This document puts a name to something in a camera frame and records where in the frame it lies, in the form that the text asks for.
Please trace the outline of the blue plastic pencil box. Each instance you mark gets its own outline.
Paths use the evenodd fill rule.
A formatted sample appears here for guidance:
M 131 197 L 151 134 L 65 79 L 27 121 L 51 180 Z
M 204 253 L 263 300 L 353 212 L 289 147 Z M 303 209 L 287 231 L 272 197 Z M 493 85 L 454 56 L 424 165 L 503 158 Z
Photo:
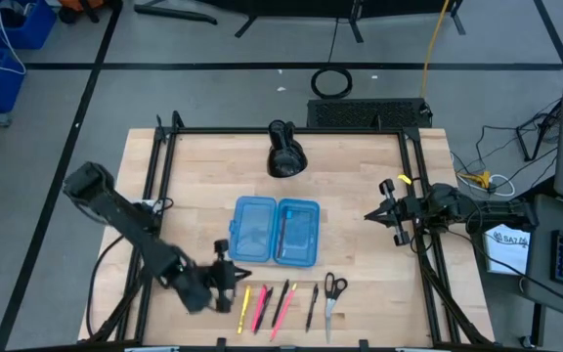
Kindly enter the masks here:
M 285 252 L 277 258 L 282 218 L 288 222 Z M 312 200 L 268 197 L 240 197 L 230 222 L 230 257 L 245 262 L 308 268 L 316 264 L 319 252 L 321 208 Z

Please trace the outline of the black pen with clear barrel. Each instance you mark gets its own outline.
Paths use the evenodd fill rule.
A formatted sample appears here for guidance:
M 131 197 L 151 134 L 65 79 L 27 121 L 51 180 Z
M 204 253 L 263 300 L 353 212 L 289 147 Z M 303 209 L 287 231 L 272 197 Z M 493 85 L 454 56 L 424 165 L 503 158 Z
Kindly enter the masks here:
M 317 299 L 318 299 L 318 295 L 319 295 L 319 285 L 315 284 L 314 287 L 313 287 L 309 311 L 308 311 L 308 315 L 307 315 L 307 319 L 306 319 L 306 325 L 305 325 L 305 332 L 306 333 L 310 330 L 310 327 L 311 327 L 311 324 L 312 324 L 312 320 L 313 320 L 313 316 L 314 316 L 314 310 L 315 310 L 316 302 L 317 302 Z

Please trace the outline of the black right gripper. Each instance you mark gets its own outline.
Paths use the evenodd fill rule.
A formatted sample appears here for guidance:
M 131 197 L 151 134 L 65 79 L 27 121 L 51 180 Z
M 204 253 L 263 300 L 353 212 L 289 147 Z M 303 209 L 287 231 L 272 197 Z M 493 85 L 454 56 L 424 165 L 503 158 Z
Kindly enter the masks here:
M 394 181 L 386 179 L 379 185 L 380 191 L 385 195 L 383 201 L 375 210 L 366 214 L 365 219 L 393 228 L 395 231 L 395 246 L 409 244 L 411 238 L 409 232 L 404 229 L 405 221 L 412 221 L 414 225 L 419 223 L 420 201 L 416 197 L 414 183 L 406 185 L 408 194 L 403 198 L 394 197 Z

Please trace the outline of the black perforated computer case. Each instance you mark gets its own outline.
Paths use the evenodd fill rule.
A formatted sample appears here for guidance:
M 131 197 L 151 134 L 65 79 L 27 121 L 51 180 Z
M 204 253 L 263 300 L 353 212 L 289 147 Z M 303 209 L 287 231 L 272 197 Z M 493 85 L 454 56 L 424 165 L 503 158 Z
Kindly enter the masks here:
M 306 124 L 314 128 L 430 128 L 432 117 L 420 98 L 311 100 Z

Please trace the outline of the white printed paper sheet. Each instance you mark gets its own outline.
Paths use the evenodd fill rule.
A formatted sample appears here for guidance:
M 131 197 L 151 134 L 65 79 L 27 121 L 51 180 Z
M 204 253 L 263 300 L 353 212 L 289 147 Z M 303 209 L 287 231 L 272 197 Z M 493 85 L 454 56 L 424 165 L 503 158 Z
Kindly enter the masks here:
M 490 256 L 486 260 L 489 273 L 515 275 L 509 267 L 521 273 L 526 272 L 530 233 L 501 224 L 488 230 L 483 240 L 485 252 Z

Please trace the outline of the pink highlighter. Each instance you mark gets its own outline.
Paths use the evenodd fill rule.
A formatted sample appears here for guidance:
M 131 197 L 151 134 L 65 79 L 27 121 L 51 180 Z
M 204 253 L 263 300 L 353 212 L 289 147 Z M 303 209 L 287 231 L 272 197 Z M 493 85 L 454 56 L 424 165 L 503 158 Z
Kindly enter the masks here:
M 258 321 L 260 319 L 260 316 L 261 316 L 261 313 L 262 313 L 262 310 L 263 310 L 263 306 L 264 306 L 264 302 L 266 300 L 267 292 L 268 292 L 268 290 L 267 290 L 266 285 L 262 285 L 262 287 L 260 289 L 260 294 L 259 294 L 259 297 L 258 297 L 256 309 L 255 309 L 255 312 L 254 312 L 252 325 L 251 325 L 251 331 L 253 333 L 257 332 L 257 324 L 258 324 Z

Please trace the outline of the black-handled scissors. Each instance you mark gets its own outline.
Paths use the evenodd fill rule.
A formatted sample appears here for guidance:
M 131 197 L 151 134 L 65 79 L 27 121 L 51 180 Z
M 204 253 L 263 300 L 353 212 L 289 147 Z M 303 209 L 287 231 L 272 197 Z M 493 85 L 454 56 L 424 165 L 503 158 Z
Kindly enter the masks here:
M 333 273 L 325 275 L 325 338 L 331 343 L 332 311 L 340 294 L 347 288 L 348 282 L 344 278 L 336 278 Z

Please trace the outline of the black metal floor bar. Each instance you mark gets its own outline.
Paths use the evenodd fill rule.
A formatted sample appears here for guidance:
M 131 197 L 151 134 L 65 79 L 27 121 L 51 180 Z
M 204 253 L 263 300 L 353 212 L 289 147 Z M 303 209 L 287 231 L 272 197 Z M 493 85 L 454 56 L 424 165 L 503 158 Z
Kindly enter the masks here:
M 136 4 L 134 6 L 134 11 L 137 14 L 141 14 L 141 15 L 164 17 L 164 18 L 178 19 L 178 20 L 185 20 L 185 21 L 192 21 L 192 22 L 207 22 L 207 23 L 210 23 L 212 25 L 218 24 L 218 21 L 215 18 L 210 17 L 206 14 L 197 13 L 197 12 L 190 12 L 190 11 L 159 8 L 159 7 L 156 7 L 156 6 L 153 6 L 153 5 Z

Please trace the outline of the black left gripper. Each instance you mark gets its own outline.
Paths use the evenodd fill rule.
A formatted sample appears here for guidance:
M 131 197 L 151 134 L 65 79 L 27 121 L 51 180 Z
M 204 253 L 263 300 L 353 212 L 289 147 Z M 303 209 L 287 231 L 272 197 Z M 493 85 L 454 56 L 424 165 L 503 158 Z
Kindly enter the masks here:
M 218 313 L 230 313 L 233 304 L 233 292 L 236 284 L 251 276 L 252 272 L 240 268 L 225 256 L 229 250 L 227 240 L 214 242 L 214 253 L 217 258 L 207 266 L 200 267 L 199 276 L 207 288 L 216 288 L 218 297 L 215 299 L 215 311 Z

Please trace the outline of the orange and black bag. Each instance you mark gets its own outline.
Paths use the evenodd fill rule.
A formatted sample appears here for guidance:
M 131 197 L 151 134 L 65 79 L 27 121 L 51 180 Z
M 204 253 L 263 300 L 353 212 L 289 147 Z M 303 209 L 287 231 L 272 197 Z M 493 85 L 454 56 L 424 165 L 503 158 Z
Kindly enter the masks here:
M 58 18 L 67 24 L 72 24 L 85 15 L 92 23 L 98 23 L 98 9 L 110 8 L 114 10 L 121 5 L 121 0 L 59 0 Z

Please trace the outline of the black pen with yellow band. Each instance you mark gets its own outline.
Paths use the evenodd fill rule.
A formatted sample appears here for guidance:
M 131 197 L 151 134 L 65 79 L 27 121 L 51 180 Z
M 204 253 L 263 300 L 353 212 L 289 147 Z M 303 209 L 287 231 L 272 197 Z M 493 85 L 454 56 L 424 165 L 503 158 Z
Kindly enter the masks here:
M 267 295 L 266 295 L 266 300 L 265 300 L 265 302 L 264 302 L 263 310 L 262 310 L 260 319 L 259 319 L 258 324 L 257 324 L 257 332 L 260 330 L 260 328 L 261 328 L 261 326 L 262 326 L 262 323 L 263 323 L 263 321 L 264 321 L 264 316 L 265 316 L 265 314 L 266 314 L 268 305 L 269 305 L 269 303 L 270 303 L 270 300 L 271 300 L 271 297 L 272 297 L 273 291 L 274 291 L 274 289 L 273 289 L 272 287 L 271 287 L 271 288 L 267 288 L 267 290 L 268 290 L 268 292 L 267 292 Z

